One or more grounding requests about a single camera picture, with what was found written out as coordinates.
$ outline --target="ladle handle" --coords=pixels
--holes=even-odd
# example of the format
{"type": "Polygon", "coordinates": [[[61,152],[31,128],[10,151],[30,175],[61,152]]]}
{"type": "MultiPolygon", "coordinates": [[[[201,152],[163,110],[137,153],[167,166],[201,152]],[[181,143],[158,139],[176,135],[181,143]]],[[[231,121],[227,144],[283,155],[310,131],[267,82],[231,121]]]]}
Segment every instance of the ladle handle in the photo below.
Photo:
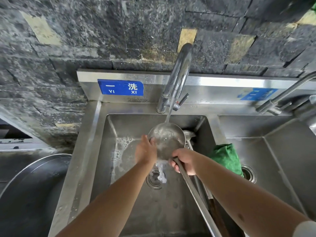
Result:
{"type": "Polygon", "coordinates": [[[214,220],[212,219],[209,211],[207,210],[206,206],[204,205],[200,195],[198,194],[195,186],[193,185],[190,177],[188,176],[186,170],[184,169],[183,167],[183,164],[182,162],[179,160],[178,157],[176,157],[174,159],[174,161],[176,162],[176,164],[179,166],[179,171],[180,173],[182,174],[194,200],[195,200],[195,203],[197,204],[204,220],[205,220],[205,223],[207,224],[207,227],[209,228],[211,234],[213,237],[222,237],[221,233],[219,232],[214,220]]]}

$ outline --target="person's right arm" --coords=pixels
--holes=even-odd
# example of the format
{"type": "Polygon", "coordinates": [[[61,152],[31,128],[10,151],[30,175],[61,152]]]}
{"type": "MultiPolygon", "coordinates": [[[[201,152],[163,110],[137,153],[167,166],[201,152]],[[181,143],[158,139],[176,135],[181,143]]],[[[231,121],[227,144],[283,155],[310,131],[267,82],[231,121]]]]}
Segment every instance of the person's right arm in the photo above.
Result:
{"type": "MultiPolygon", "coordinates": [[[[189,149],[172,154],[184,164],[189,175],[196,174],[231,218],[251,237],[292,237],[306,216],[258,185],[189,149]]],[[[179,172],[179,167],[170,161],[179,172]]]]}

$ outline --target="green rag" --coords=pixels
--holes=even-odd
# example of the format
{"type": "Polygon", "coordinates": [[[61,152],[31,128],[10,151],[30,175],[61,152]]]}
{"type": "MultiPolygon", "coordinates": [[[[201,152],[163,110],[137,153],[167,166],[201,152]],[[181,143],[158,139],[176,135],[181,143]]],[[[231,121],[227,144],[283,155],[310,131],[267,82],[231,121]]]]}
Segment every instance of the green rag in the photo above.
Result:
{"type": "Polygon", "coordinates": [[[213,152],[208,157],[226,169],[244,177],[239,157],[233,144],[216,145],[213,152]]]}

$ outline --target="sink basin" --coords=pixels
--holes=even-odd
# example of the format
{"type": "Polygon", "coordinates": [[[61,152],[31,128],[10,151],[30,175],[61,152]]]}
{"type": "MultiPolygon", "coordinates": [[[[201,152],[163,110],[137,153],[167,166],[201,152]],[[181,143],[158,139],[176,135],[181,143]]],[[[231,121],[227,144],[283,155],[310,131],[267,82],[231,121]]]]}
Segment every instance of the sink basin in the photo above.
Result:
{"type": "MultiPolygon", "coordinates": [[[[164,115],[110,114],[105,119],[91,201],[134,165],[134,152],[142,134],[164,122],[164,115]]],[[[195,149],[206,154],[215,145],[202,115],[172,115],[171,123],[197,134],[195,149]]],[[[120,236],[209,236],[208,229],[183,180],[169,165],[167,183],[148,176],[120,236]]]]}
{"type": "Polygon", "coordinates": [[[220,115],[219,120],[244,173],[253,171],[256,184],[315,218],[310,193],[315,190],[316,136],[310,128],[291,116],[220,115]]]}

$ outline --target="person's left hand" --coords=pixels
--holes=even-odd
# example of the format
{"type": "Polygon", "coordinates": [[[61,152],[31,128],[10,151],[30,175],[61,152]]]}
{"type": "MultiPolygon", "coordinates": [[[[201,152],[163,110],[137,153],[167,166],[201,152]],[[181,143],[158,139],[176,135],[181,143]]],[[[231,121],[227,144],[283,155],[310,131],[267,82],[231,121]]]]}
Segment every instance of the person's left hand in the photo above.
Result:
{"type": "Polygon", "coordinates": [[[140,143],[136,146],[135,161],[136,163],[148,163],[154,165],[157,160],[157,147],[155,139],[149,142],[147,135],[142,135],[140,143]]]}

